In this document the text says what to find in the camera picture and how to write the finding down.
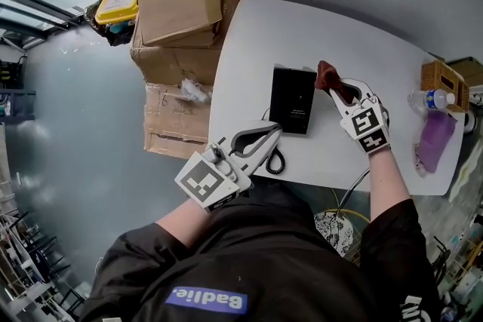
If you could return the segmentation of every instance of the wrist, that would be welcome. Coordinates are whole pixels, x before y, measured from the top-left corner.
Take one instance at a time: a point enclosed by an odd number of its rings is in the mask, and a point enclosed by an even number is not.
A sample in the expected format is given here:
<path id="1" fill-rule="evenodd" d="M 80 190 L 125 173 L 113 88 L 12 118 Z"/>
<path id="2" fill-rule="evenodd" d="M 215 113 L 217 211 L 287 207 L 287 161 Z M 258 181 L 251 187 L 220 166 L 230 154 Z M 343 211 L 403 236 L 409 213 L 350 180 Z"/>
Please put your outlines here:
<path id="1" fill-rule="evenodd" d="M 202 232 L 209 216 L 209 213 L 190 198 L 156 224 L 190 247 Z"/>
<path id="2" fill-rule="evenodd" d="M 378 149 L 377 151 L 370 153 L 368 155 L 369 161 L 371 161 L 374 158 L 379 158 L 381 155 L 389 155 L 389 154 L 392 154 L 391 147 L 389 145 L 384 146 L 383 148 Z"/>

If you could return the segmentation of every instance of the black box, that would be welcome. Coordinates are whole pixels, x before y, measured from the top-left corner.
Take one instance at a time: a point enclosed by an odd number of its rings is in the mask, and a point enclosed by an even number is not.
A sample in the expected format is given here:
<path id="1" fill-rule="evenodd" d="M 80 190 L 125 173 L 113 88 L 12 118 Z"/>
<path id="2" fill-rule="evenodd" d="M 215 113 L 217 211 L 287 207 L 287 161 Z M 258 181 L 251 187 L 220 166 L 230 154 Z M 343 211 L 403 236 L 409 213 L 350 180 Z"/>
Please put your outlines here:
<path id="1" fill-rule="evenodd" d="M 273 69 L 270 121 L 280 124 L 285 133 L 307 133 L 316 78 L 312 70 Z"/>

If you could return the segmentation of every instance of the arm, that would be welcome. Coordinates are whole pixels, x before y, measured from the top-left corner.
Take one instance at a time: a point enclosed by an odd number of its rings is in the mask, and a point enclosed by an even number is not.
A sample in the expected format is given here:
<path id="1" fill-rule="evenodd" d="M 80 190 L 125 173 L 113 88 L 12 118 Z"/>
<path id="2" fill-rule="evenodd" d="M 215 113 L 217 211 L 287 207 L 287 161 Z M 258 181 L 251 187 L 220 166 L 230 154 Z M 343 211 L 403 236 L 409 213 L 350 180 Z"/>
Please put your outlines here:
<path id="1" fill-rule="evenodd" d="M 208 214 L 189 199 L 156 223 L 121 235 L 109 248 L 94 280 L 80 321 L 130 320 L 147 288 L 189 256 Z"/>
<path id="2" fill-rule="evenodd" d="M 389 147 L 369 155 L 371 221 L 401 201 L 411 198 Z"/>
<path id="3" fill-rule="evenodd" d="M 369 158 L 371 224 L 362 233 L 361 268 L 388 304 L 398 307 L 419 299 L 420 310 L 439 320 L 438 291 L 414 202 L 389 148 Z"/>
<path id="4" fill-rule="evenodd" d="M 191 247 L 202 231 L 209 215 L 189 199 L 156 222 L 186 247 Z"/>

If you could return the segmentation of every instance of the bottle label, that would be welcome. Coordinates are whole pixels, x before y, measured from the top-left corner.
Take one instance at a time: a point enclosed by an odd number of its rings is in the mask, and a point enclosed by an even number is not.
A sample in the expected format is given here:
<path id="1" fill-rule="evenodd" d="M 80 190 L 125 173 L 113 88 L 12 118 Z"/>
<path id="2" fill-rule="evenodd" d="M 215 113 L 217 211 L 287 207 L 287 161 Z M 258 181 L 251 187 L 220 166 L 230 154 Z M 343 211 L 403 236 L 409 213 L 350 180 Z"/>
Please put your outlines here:
<path id="1" fill-rule="evenodd" d="M 426 96 L 424 98 L 424 101 L 426 102 L 426 107 L 428 109 L 437 109 L 435 105 L 435 92 L 436 90 L 428 90 L 426 92 Z"/>

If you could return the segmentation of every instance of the red cloth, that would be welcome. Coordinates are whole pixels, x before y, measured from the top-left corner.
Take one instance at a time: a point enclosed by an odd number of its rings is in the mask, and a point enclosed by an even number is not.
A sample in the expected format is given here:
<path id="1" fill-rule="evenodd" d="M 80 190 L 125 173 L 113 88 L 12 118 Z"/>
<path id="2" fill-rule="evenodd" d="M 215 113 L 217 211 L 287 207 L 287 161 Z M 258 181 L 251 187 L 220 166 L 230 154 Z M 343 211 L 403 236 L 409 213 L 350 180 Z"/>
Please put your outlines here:
<path id="1" fill-rule="evenodd" d="M 315 88 L 323 90 L 327 94 L 329 94 L 329 89 L 334 89 L 340 93 L 341 97 L 344 98 L 347 103 L 352 103 L 353 98 L 356 97 L 350 87 L 342 85 L 340 76 L 337 74 L 335 67 L 324 60 L 321 60 L 317 66 Z"/>

